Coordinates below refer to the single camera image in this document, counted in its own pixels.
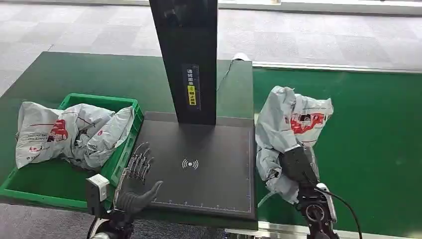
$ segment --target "green table surface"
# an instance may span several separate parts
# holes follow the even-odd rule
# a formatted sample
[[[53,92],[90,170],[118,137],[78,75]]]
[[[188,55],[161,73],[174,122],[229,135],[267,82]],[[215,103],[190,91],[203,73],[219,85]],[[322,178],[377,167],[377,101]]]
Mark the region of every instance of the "green table surface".
[[[229,61],[218,61],[217,85],[228,65]],[[354,207],[362,230],[417,237],[422,231],[422,207],[418,206],[418,182],[422,181],[418,171],[422,167],[418,154],[422,148],[418,140],[418,132],[422,131],[421,75],[304,69],[252,71],[250,62],[235,62],[217,93],[217,115],[252,118],[275,85],[295,88],[297,93],[316,99],[332,98],[333,117],[315,147],[321,180]],[[143,111],[174,112],[161,58],[44,52],[0,98],[0,183],[15,164],[14,134],[21,102],[56,108],[68,93],[134,98]],[[259,202],[267,190],[259,177],[256,179]],[[349,211],[339,201],[334,203],[339,218],[336,229],[355,231]],[[231,220],[221,222],[169,212],[146,214],[180,223],[244,227]],[[277,195],[258,209],[258,220],[304,225],[300,214]]]
[[[334,114],[315,145],[321,181],[352,205],[364,232],[421,237],[421,74],[254,68],[253,80],[256,112],[275,85],[331,98]],[[334,204],[335,228],[356,231],[348,209]],[[259,208],[259,220],[304,225],[278,196]]]
[[[230,61],[218,61],[217,115],[253,119],[253,81],[251,62],[236,62],[232,65],[230,75],[220,82],[228,70]],[[101,96],[113,96],[137,99],[143,112],[174,112],[170,88],[164,63],[160,57],[96,55],[78,53],[43,52],[19,79],[0,98],[2,118],[2,144],[0,144],[0,184],[15,166],[14,136],[17,129],[18,110],[22,102],[32,101],[48,108],[57,108],[69,93],[82,93]],[[42,164],[29,165],[42,167]],[[72,173],[69,166],[63,169]],[[47,178],[56,172],[46,169]],[[84,173],[77,185],[83,185]],[[72,194],[72,199],[84,195],[84,189],[72,186],[69,182],[64,187]],[[31,183],[31,191],[46,192],[40,180]],[[0,202],[12,202],[40,207],[53,207],[34,201],[13,200],[0,197]],[[145,210],[143,216],[153,219],[166,219],[173,222],[215,227],[232,227],[256,229],[256,222],[242,220],[225,220],[199,215]]]

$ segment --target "black cable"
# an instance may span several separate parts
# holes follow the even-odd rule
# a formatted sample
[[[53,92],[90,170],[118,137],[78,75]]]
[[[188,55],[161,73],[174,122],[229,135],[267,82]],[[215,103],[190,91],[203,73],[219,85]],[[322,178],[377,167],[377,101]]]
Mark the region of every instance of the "black cable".
[[[226,71],[226,73],[223,76],[223,79],[220,81],[220,84],[218,85],[217,92],[220,90],[220,87],[221,87],[223,81],[226,79],[228,72],[230,71],[231,66],[233,65],[233,61],[234,61],[234,59],[232,61],[230,61],[230,65],[228,66],[228,70]]]
[[[94,229],[95,223],[97,222],[98,218],[95,217],[93,222],[91,223],[90,229],[88,230],[87,239],[91,239],[92,230]]]
[[[350,212],[352,213],[353,218],[355,219],[355,223],[356,223],[356,227],[357,227],[357,232],[359,233],[359,239],[362,239],[362,230],[360,229],[359,220],[358,220],[357,215],[356,215],[355,211],[353,210],[352,206],[351,206],[350,204],[348,204],[348,203],[346,202],[346,200],[342,199],[340,196],[337,196],[337,195],[335,195],[335,194],[334,194],[334,193],[332,193],[332,192],[324,191],[324,190],[322,190],[321,188],[317,187],[314,183],[312,183],[312,182],[310,181],[309,177],[306,175],[306,173],[305,173],[305,172],[303,172],[303,175],[306,177],[307,181],[308,181],[308,182],[312,185],[312,187],[313,187],[315,190],[317,190],[317,191],[319,191],[319,192],[321,192],[321,193],[328,194],[328,195],[330,195],[330,196],[332,196],[332,197],[335,197],[335,198],[337,198],[338,200],[340,200],[342,203],[344,203],[344,204],[346,205],[346,207],[347,207],[347,208],[350,210]]]

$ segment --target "robotic hand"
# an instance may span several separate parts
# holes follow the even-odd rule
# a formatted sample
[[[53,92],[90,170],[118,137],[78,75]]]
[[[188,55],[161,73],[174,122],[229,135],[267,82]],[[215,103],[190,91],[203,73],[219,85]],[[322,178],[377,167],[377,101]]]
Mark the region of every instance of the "robotic hand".
[[[331,196],[341,200],[351,210],[356,220],[359,238],[362,233],[357,217],[348,203],[332,194],[328,188],[320,183],[312,168],[311,155],[306,154],[302,146],[295,147],[279,155],[279,162],[283,173],[290,179],[298,182],[298,203],[296,209],[301,212],[307,221],[310,234],[308,239],[339,239],[333,231],[333,223],[337,222],[334,204]]]
[[[133,231],[133,221],[157,195],[163,183],[158,181],[151,190],[143,192],[145,176],[153,162],[148,143],[140,144],[132,154],[128,166],[124,168],[114,193],[114,208],[105,211],[104,206],[92,192],[97,190],[88,184],[88,208],[96,218],[88,232],[87,239],[129,239]]]

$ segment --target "gray plastic bag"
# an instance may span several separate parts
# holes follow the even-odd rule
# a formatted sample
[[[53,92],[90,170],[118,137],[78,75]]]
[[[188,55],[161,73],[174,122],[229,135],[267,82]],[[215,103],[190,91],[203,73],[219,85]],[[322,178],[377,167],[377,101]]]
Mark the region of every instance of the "gray plastic bag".
[[[318,176],[312,146],[333,113],[331,99],[315,100],[295,94],[289,87],[274,87],[268,95],[256,123],[255,140],[258,145],[256,166],[270,193],[280,194],[289,203],[297,203],[298,184],[283,174],[278,160],[280,153],[303,146],[312,159]]]

